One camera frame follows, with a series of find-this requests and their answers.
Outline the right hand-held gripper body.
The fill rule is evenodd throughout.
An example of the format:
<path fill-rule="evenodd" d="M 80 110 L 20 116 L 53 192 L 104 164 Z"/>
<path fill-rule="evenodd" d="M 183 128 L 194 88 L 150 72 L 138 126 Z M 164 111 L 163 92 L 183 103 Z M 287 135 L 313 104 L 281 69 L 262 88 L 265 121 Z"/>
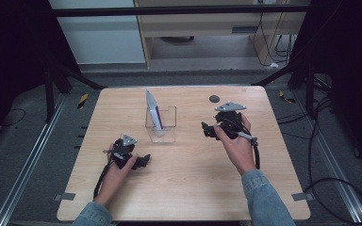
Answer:
<path fill-rule="evenodd" d="M 217 124 L 223 129 L 229 138 L 235 139 L 239 132 L 245 132 L 245 126 L 242 123 L 240 110 L 245 110 L 245 105 L 227 102 L 226 104 L 216 106 L 215 116 Z"/>

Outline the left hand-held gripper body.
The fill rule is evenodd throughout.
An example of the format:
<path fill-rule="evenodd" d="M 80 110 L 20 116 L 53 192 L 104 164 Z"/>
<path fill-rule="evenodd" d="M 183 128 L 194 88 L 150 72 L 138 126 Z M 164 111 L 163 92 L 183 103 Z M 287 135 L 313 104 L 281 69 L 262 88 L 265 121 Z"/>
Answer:
<path fill-rule="evenodd" d="M 132 152 L 138 141 L 129 135 L 123 134 L 121 138 L 118 138 L 113 148 L 110 150 L 110 159 L 122 169 L 127 161 L 132 157 Z"/>

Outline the clear plastic box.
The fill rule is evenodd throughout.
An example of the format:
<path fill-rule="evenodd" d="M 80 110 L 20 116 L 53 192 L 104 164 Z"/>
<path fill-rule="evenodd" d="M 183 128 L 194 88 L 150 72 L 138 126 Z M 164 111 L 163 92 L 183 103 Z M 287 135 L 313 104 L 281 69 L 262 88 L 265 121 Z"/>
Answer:
<path fill-rule="evenodd" d="M 175 129 L 177 125 L 175 106 L 161 106 L 158 109 L 162 129 L 157 130 L 155 120 L 152 118 L 152 113 L 146 109 L 145 128 L 149 138 L 153 143 L 174 143 L 175 142 Z"/>

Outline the white and purple toothpaste tube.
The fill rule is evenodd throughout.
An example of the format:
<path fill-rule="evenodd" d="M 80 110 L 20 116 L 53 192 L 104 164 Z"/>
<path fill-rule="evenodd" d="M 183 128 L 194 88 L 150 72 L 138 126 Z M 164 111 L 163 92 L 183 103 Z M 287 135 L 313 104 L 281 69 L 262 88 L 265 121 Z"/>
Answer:
<path fill-rule="evenodd" d="M 162 126 L 162 121 L 160 118 L 158 105 L 156 103 L 156 99 L 149 90 L 145 91 L 145 97 L 146 97 L 146 104 L 147 104 L 153 125 L 157 131 L 161 131 L 163 129 L 163 126 Z"/>

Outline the person's left hand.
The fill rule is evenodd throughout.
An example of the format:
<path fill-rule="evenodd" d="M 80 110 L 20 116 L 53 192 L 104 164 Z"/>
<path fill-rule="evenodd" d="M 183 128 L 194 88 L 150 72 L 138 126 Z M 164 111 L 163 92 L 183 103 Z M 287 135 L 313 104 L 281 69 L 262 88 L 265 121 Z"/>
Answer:
<path fill-rule="evenodd" d="M 108 209 L 116 194 L 125 182 L 128 173 L 135 165 L 137 158 L 138 157 L 136 155 L 132 155 L 125 166 L 121 169 L 118 168 L 116 163 L 111 163 L 108 166 L 107 173 L 103 178 L 100 190 L 93 200 Z"/>

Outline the person's right hand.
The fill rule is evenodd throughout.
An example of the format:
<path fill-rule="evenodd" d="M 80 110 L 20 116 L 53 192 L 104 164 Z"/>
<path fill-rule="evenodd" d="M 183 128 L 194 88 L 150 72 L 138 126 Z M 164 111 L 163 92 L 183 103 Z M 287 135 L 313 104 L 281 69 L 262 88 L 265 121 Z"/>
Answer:
<path fill-rule="evenodd" d="M 240 175 L 250 170 L 255 170 L 253 146 L 245 137 L 231 139 L 223 129 L 215 125 L 214 131 L 220 139 L 226 153 Z"/>

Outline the yellow and black tape strip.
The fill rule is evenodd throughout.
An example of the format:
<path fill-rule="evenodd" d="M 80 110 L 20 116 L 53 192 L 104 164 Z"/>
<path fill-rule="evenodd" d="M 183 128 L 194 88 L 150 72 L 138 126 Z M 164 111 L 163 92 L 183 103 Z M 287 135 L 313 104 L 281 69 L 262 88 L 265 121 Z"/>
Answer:
<path fill-rule="evenodd" d="M 295 98 L 293 93 L 290 90 L 280 90 L 279 96 L 287 103 L 295 104 Z"/>
<path fill-rule="evenodd" d="M 88 97 L 89 97 L 88 93 L 84 93 L 84 94 L 81 95 L 81 98 L 80 98 L 80 100 L 78 102 L 78 105 L 77 105 L 77 109 L 82 109 L 83 108 L 83 106 L 85 105 Z"/>

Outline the black metal stand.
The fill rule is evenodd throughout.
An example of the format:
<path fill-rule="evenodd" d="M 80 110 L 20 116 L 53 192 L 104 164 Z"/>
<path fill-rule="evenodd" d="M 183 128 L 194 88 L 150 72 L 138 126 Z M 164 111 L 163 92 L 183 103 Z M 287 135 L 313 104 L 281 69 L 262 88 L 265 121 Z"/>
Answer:
<path fill-rule="evenodd" d="M 106 88 L 106 86 L 102 86 L 91 81 L 81 73 L 77 73 L 76 71 L 65 67 L 55 59 L 47 61 L 43 76 L 45 81 L 46 122 L 49 122 L 55 113 L 53 85 L 57 86 L 60 93 L 70 93 L 72 86 L 67 79 L 68 76 L 71 76 L 75 80 L 87 85 L 92 89 Z"/>
<path fill-rule="evenodd" d="M 290 89 L 299 89 L 302 85 L 305 86 L 305 109 L 310 118 L 314 119 L 314 67 L 308 59 L 293 59 L 276 73 L 253 83 L 253 86 L 265 87 L 287 73 L 291 74 L 288 80 Z"/>

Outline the light wooden desk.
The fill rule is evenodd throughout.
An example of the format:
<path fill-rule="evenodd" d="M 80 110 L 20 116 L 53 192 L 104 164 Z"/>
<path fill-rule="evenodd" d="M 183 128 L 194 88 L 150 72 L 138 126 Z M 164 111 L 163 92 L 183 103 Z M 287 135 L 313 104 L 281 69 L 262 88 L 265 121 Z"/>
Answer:
<path fill-rule="evenodd" d="M 133 0 L 142 7 L 300 5 L 310 0 Z M 188 36 L 248 35 L 262 64 L 275 61 L 277 39 L 297 35 L 303 12 L 141 15 L 141 36 L 146 39 Z"/>

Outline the white cabinet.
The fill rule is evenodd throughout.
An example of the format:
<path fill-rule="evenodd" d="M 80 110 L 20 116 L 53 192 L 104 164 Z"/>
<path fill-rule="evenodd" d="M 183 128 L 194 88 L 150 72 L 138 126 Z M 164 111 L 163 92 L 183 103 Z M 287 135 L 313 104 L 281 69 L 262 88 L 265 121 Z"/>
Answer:
<path fill-rule="evenodd" d="M 133 8 L 133 0 L 49 0 L 52 9 Z M 144 63 L 136 16 L 58 17 L 79 65 Z"/>

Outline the black curtain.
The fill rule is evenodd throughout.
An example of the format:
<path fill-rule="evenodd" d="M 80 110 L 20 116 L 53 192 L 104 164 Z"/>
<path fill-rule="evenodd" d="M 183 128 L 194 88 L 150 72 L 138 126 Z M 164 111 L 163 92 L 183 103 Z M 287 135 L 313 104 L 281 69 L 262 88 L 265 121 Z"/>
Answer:
<path fill-rule="evenodd" d="M 0 0 L 0 125 L 19 94 L 43 84 L 43 66 L 31 49 L 19 12 L 50 7 L 49 0 Z"/>
<path fill-rule="evenodd" d="M 331 96 L 362 153 L 362 0 L 311 0 L 293 53 L 332 78 Z"/>

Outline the aluminium floor rail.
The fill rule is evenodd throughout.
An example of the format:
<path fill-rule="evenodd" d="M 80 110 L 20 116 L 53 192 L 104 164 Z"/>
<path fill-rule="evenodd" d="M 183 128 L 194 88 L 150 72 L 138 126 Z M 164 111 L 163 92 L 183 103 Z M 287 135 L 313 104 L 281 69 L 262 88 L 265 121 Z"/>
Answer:
<path fill-rule="evenodd" d="M 313 196 L 316 196 L 315 186 L 319 185 L 322 182 L 330 181 L 333 182 L 338 190 L 338 193 L 341 199 L 344 201 L 346 208 L 352 218 L 353 224 L 355 226 L 362 226 L 362 193 L 361 191 L 352 185 L 341 166 L 335 159 L 333 153 L 331 152 L 321 130 L 318 126 L 317 117 L 319 116 L 319 109 L 322 105 L 326 105 L 329 100 L 324 99 L 319 101 L 319 104 L 314 107 L 315 118 L 311 119 L 309 114 L 305 109 L 305 100 L 301 93 L 294 93 L 295 100 L 297 105 L 302 109 L 303 114 L 305 116 L 305 120 L 308 126 L 312 129 L 312 134 L 309 139 L 309 152 L 308 152 L 308 174 L 309 174 L 309 189 L 312 190 Z M 321 157 L 328 169 L 331 177 L 330 178 L 322 178 L 316 181 L 312 180 L 312 162 L 311 162 L 311 152 L 312 146 L 316 144 L 317 150 L 321 154 Z"/>
<path fill-rule="evenodd" d="M 10 192 L 8 193 L 5 201 L 0 207 L 0 226 L 7 226 L 8 222 L 22 197 L 25 187 L 29 181 L 31 174 L 34 171 L 34 168 L 37 166 L 37 163 L 43 153 L 46 143 L 51 136 L 58 118 L 62 112 L 62 109 L 68 99 L 67 94 L 59 94 L 58 100 L 54 105 L 54 113 L 50 120 L 48 120 L 41 129 L 41 132 L 35 141 L 33 148 L 30 151 L 25 163 L 18 174 Z"/>

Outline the black horizontal frame bar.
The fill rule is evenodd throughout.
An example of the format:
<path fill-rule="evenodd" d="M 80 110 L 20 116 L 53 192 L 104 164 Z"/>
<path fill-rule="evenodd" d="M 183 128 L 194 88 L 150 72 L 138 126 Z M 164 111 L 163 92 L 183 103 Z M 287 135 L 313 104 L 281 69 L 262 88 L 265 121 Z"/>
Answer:
<path fill-rule="evenodd" d="M 142 8 L 65 8 L 52 9 L 49 14 L 57 17 L 83 16 L 132 16 L 132 15 L 174 15 L 214 13 L 263 13 L 263 12 L 306 12 L 311 5 L 248 5 L 248 6 L 181 6 Z"/>

